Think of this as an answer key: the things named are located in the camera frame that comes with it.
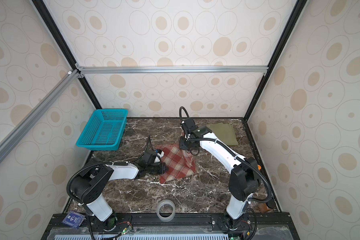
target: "folded green cloth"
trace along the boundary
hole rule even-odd
[[[235,130],[231,124],[219,122],[216,124],[207,124],[206,126],[226,145],[239,145],[236,140]]]

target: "brown marble tabletop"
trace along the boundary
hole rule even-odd
[[[230,146],[245,157],[253,156],[248,138],[240,119],[195,119],[196,124],[230,123],[236,134],[238,146]],[[147,134],[151,134],[152,145],[178,143],[182,134],[179,119],[127,119],[120,147],[117,151],[96,151],[95,157],[102,161],[133,161],[142,154]],[[154,213],[158,202],[170,199],[175,203],[177,213],[222,213],[229,203],[229,173],[209,152],[200,149],[194,156],[197,173],[164,184],[159,176],[145,176],[137,180],[112,180],[102,194],[110,207],[118,213]],[[265,188],[259,187],[255,197],[264,198]],[[257,203],[251,207],[259,212]],[[72,201],[69,210],[85,212]]]

